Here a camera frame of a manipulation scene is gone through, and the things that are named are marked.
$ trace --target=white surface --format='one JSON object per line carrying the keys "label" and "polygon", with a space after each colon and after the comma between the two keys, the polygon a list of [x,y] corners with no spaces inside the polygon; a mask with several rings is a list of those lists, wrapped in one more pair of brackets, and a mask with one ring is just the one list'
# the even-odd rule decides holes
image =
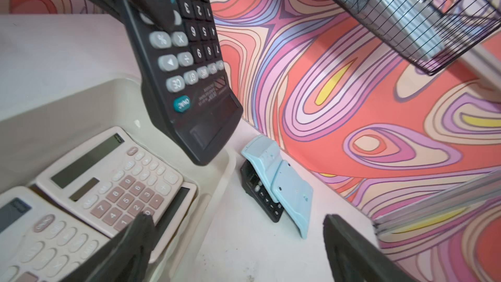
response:
{"label": "white surface", "polygon": [[285,160],[313,187],[308,238],[285,212],[273,223],[240,181],[240,150],[259,132],[241,120],[228,142],[238,153],[235,172],[195,260],[190,282],[333,281],[323,239],[326,214],[339,214],[373,245],[372,224],[364,214],[282,152]]}

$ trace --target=wire mesh basket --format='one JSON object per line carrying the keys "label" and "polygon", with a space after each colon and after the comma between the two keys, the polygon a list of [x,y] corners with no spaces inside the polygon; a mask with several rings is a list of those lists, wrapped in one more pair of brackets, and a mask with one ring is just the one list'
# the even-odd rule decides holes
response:
{"label": "wire mesh basket", "polygon": [[501,11],[489,0],[334,1],[429,75],[501,26]]}

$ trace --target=psychedelic wall pattern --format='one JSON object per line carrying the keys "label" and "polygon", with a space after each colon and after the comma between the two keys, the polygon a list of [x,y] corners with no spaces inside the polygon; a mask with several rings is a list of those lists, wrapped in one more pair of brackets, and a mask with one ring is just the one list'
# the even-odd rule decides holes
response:
{"label": "psychedelic wall pattern", "polygon": [[[428,77],[331,0],[211,3],[243,117],[367,216],[501,168],[501,95],[460,62]],[[102,13],[87,0],[0,9]],[[483,44],[501,58],[500,35]],[[381,248],[421,281],[500,281],[496,203],[381,237]],[[472,233],[497,248],[464,249]]]}

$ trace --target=on/c button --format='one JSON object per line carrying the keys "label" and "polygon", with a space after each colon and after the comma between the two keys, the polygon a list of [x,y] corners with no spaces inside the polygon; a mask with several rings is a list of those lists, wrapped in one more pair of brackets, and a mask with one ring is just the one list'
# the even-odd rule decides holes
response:
{"label": "on/c button", "polygon": [[184,95],[174,100],[174,110],[177,112],[185,112],[189,109],[190,100],[189,97]]}

